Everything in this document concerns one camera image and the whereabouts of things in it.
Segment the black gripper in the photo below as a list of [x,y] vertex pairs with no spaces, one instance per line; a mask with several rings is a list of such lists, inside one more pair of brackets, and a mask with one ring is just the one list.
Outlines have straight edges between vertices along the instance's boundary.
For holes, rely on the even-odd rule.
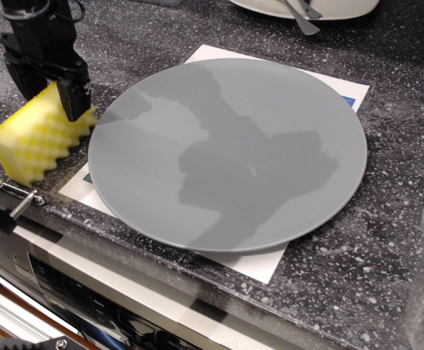
[[87,64],[75,52],[75,24],[85,17],[81,1],[2,1],[1,14],[11,25],[0,34],[7,70],[25,100],[60,80],[57,88],[69,122],[91,107]]

